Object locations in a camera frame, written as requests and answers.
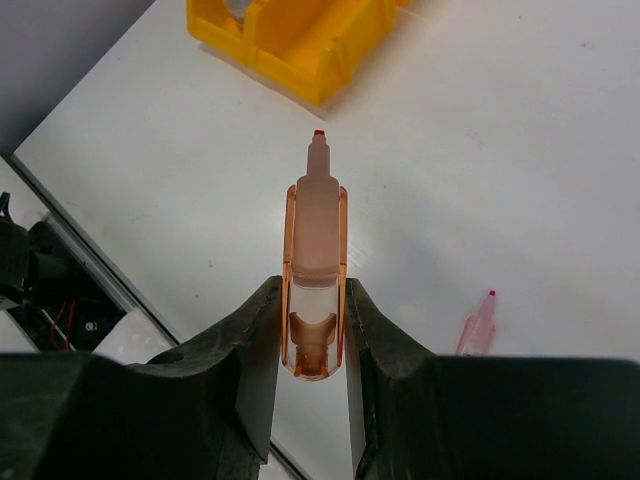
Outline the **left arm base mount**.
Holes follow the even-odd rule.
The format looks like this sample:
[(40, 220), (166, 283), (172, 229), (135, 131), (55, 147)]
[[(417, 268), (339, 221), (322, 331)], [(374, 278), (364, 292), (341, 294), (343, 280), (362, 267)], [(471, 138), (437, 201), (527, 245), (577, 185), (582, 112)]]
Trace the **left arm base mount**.
[(55, 277), (5, 311), (38, 351), (93, 353), (126, 313), (145, 312), (54, 220), (24, 228), (31, 248), (51, 257)]

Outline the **clear round pin jar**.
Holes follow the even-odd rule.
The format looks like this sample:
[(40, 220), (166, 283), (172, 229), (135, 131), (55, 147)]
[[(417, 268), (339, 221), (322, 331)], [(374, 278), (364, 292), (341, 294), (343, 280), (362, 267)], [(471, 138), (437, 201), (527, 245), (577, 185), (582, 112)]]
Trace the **clear round pin jar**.
[(252, 28), (255, 23), (253, 8), (254, 1), (251, 0), (224, 0), (225, 19), (223, 28), (239, 37), (244, 35), (247, 28)]

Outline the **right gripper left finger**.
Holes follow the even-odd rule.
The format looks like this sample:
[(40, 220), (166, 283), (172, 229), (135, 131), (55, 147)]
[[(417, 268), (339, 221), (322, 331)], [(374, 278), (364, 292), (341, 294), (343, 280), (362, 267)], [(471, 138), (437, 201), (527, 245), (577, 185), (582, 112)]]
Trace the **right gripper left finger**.
[(254, 479), (268, 458), (281, 280), (145, 364), (1, 358), (5, 479)]

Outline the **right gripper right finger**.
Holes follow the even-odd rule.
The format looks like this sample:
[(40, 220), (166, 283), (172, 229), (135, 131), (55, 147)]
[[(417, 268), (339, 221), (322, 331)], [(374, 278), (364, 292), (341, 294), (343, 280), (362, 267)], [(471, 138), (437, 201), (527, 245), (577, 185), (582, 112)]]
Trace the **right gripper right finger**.
[(639, 366), (431, 353), (346, 284), (358, 479), (635, 479)]

